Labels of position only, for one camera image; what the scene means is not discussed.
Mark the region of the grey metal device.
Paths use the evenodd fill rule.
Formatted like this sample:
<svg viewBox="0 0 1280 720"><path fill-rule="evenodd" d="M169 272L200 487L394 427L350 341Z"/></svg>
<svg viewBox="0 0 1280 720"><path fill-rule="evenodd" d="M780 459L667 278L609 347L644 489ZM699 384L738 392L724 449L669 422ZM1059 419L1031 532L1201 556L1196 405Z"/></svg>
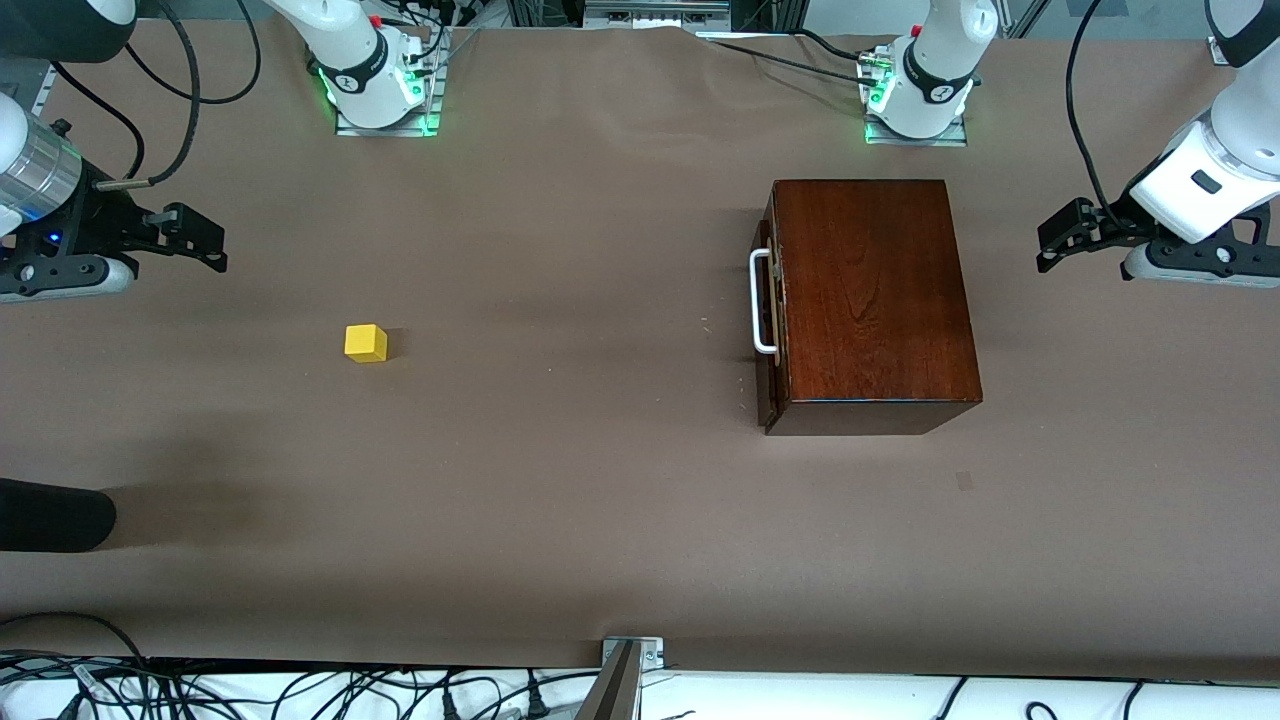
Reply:
<svg viewBox="0 0 1280 720"><path fill-rule="evenodd" d="M581 15L584 29L732 29L730 0L582 0Z"/></svg>

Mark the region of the brown paper table cover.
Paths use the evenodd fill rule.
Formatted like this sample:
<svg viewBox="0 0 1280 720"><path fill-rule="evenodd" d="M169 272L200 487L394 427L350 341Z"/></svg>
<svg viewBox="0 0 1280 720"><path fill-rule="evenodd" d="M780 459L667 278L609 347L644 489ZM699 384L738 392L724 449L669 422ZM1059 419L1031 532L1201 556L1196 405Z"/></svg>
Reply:
<svg viewBox="0 0 1280 720"><path fill-rule="evenodd" d="M1085 191L1064 44L992 46L969 145L915 149L672 28L484 29L436 137L338 137L260 35L137 196L223 224L228 272L0 305L0 477L122 506L104 551L0 553L0 616L159 656L1280 678L1280 290L1037 272ZM764 436L755 225L777 179L861 177L946 182L984 400Z"/></svg>

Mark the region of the black cylindrical object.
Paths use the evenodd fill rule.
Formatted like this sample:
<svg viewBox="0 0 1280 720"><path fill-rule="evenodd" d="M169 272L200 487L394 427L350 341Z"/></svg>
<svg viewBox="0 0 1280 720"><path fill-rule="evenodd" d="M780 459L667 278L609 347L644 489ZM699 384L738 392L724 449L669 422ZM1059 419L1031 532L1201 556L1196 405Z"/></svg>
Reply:
<svg viewBox="0 0 1280 720"><path fill-rule="evenodd" d="M0 551L90 552L115 524L116 506L101 491L0 478Z"/></svg>

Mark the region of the dark brown wooden cabinet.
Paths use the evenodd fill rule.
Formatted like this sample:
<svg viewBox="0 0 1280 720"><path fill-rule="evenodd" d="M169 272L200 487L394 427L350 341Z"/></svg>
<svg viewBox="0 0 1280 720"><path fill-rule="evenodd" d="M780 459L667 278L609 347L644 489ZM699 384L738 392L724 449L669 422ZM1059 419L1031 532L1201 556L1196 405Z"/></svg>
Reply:
<svg viewBox="0 0 1280 720"><path fill-rule="evenodd" d="M941 179L778 179L787 400L768 436L923 436L979 406Z"/></svg>

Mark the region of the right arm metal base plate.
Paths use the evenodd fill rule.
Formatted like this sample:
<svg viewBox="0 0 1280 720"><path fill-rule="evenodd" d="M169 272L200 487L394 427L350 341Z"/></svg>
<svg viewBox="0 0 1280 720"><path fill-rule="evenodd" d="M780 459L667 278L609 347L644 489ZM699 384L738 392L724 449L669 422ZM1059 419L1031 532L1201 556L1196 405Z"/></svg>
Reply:
<svg viewBox="0 0 1280 720"><path fill-rule="evenodd" d="M429 50L398 27L378 29L387 41L380 70L358 86L348 74L321 69L326 97L335 108L335 133L352 137L422 138L438 133L445 69L443 45Z"/></svg>

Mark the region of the wooden drawer with white handle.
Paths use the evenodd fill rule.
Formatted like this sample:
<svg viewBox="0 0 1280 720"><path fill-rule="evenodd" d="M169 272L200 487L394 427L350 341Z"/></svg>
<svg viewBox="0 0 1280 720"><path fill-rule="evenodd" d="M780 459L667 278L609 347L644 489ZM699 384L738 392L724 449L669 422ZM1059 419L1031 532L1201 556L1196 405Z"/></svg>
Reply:
<svg viewBox="0 0 1280 720"><path fill-rule="evenodd" d="M788 393L785 292L773 201L767 202L756 224L748 256L748 278L756 364L756 424L768 429L780 418Z"/></svg>

